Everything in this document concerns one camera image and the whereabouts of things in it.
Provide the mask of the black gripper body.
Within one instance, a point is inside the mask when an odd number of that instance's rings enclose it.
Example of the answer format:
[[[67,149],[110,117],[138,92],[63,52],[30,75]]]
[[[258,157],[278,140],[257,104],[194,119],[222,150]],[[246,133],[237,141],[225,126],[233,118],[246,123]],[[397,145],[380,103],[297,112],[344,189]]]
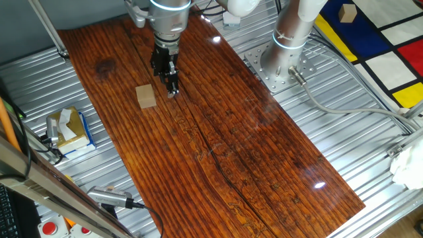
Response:
[[[178,73],[178,69],[176,68],[178,53],[178,44],[161,45],[155,43],[150,60],[153,75],[167,77],[168,75]]]

